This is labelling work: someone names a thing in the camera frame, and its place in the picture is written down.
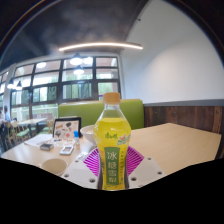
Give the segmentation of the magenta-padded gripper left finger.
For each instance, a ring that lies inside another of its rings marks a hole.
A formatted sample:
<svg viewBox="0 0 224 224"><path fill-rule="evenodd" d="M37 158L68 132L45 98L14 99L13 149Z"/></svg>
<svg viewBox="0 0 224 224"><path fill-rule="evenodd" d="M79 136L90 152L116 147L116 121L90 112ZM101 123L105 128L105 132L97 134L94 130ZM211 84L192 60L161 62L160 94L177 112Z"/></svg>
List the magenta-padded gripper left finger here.
<svg viewBox="0 0 224 224"><path fill-rule="evenodd" d="M62 177L84 188L97 189L100 175L98 149L82 152L68 166Z"/></svg>

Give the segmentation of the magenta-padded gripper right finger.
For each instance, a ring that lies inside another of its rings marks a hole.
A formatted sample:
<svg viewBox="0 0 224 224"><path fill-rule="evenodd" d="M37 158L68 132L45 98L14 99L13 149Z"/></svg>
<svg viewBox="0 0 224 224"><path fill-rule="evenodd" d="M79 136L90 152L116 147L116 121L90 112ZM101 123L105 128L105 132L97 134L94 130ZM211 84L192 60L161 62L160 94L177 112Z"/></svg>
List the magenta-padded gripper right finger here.
<svg viewBox="0 0 224 224"><path fill-rule="evenodd" d="M144 157L129 146L126 156L127 187L140 188L152 183L166 174L152 157Z"/></svg>

